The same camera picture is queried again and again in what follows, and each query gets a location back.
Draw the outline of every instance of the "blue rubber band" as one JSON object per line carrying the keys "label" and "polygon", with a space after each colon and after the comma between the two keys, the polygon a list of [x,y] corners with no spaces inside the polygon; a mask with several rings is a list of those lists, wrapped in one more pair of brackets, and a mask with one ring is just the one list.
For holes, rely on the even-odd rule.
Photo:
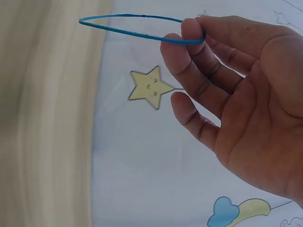
{"label": "blue rubber band", "polygon": [[106,17],[148,17],[148,18],[164,19],[164,20],[170,20],[170,21],[182,23],[182,20],[171,18],[171,17],[162,17],[162,16],[154,16],[154,15],[137,15],[137,14],[114,14],[114,15],[85,17],[85,18],[81,18],[79,20],[79,23],[82,25],[87,25],[90,27],[95,27],[95,28],[99,28],[99,29],[103,29],[103,30],[107,30],[107,31],[111,31],[111,32],[118,32],[118,33],[122,33],[122,34],[126,34],[126,35],[137,36],[137,37],[141,37],[141,38],[145,38],[145,39],[159,40],[159,41],[164,41],[164,42],[173,43],[173,44],[185,44],[185,45],[200,44],[200,43],[204,42],[204,40],[206,38],[206,34],[203,33],[203,38],[198,39],[198,40],[168,39],[168,38],[164,38],[164,37],[141,34],[141,33],[137,33],[137,32],[130,32],[130,31],[126,31],[126,30],[122,30],[122,29],[118,29],[118,28],[113,28],[113,27],[108,27],[108,26],[104,26],[104,25],[98,25],[98,24],[86,22],[87,20],[106,18]]}

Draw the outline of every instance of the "knuckle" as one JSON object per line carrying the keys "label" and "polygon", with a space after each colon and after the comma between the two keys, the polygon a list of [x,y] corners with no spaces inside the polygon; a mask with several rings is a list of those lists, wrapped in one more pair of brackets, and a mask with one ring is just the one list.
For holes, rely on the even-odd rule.
{"label": "knuckle", "polygon": [[208,89],[210,82],[207,79],[204,79],[201,84],[198,86],[196,91],[193,93],[193,98],[198,100],[199,97]]}

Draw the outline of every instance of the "fabric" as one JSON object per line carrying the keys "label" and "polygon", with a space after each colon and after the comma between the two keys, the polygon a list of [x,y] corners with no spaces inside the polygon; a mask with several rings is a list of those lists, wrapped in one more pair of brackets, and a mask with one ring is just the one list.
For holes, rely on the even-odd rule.
{"label": "fabric", "polygon": [[[112,13],[239,15],[303,29],[303,13],[282,0],[116,0]],[[113,18],[109,26],[180,34],[179,23],[150,18]],[[170,95],[179,88],[158,41],[107,33],[95,104],[93,226],[303,226],[295,202],[243,182],[177,122]]]}

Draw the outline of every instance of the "palm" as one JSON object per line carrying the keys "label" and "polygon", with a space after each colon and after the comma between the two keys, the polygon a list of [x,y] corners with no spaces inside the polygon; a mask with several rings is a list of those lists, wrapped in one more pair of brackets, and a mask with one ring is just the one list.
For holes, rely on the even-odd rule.
{"label": "palm", "polygon": [[303,143],[300,138],[291,141],[283,137],[300,130],[302,123],[303,119],[283,108],[256,62],[223,110],[215,152],[225,166],[248,183],[287,196],[301,155],[294,155],[291,146],[299,150]]}
{"label": "palm", "polygon": [[303,191],[297,183],[303,181],[303,56],[296,51],[303,48],[302,38],[284,27],[239,17],[202,16],[183,21],[183,39],[201,38],[198,21],[212,37],[207,44],[162,43],[161,53],[171,74],[221,126],[180,92],[171,97],[176,118],[237,176],[294,198]]}

